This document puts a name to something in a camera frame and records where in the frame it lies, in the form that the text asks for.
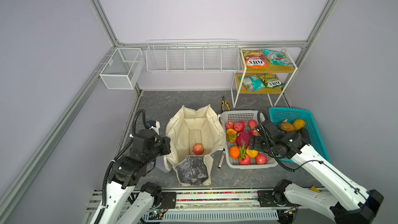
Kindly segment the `pink dragon fruit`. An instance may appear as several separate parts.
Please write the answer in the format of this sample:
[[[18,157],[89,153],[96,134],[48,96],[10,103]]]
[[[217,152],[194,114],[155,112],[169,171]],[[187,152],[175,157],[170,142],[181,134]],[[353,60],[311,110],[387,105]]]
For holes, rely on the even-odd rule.
[[[250,134],[247,131],[239,132],[235,144],[240,148],[246,149],[250,144]]]

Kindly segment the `orange persimmon with leaves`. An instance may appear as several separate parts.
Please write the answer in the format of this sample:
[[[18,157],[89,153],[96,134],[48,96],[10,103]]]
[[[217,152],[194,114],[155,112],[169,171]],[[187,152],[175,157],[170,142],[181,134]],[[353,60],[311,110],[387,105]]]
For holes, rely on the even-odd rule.
[[[234,143],[237,138],[237,132],[234,129],[226,130],[226,140],[229,143]]]

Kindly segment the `cream canvas grocery bag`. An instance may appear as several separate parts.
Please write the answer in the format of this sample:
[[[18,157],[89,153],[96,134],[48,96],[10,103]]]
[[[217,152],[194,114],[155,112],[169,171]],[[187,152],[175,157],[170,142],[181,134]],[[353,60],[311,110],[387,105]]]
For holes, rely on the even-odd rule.
[[[171,153],[164,156],[166,169],[176,172],[183,187],[211,185],[214,153],[226,146],[225,130],[212,107],[182,106],[166,126],[166,136],[171,139]],[[202,155],[192,152],[195,144],[203,145]]]

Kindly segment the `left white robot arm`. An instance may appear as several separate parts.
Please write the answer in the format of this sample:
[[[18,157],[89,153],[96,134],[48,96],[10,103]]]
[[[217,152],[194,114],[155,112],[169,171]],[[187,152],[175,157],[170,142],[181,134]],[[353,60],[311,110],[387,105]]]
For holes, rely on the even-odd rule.
[[[160,124],[147,121],[140,109],[133,117],[130,140],[109,163],[102,182],[102,199],[91,219],[93,224],[144,223],[143,216],[152,207],[161,205],[162,188],[145,183],[128,210],[122,214],[125,202],[138,181],[149,173],[150,164],[171,153],[171,139],[159,135]]]

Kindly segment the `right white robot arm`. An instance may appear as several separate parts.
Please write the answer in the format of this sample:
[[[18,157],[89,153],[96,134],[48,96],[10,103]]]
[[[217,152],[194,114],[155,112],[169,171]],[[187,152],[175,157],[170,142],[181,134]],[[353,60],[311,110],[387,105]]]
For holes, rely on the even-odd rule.
[[[259,148],[289,172],[295,172],[295,169],[283,164],[281,159],[292,160],[327,189],[327,193],[315,192],[283,179],[267,200],[279,206],[295,204],[309,208],[337,224],[370,224],[374,221],[384,200],[380,192],[367,190],[344,175],[297,132],[285,133],[270,120],[258,123],[256,130],[259,134],[251,138],[250,148]]]

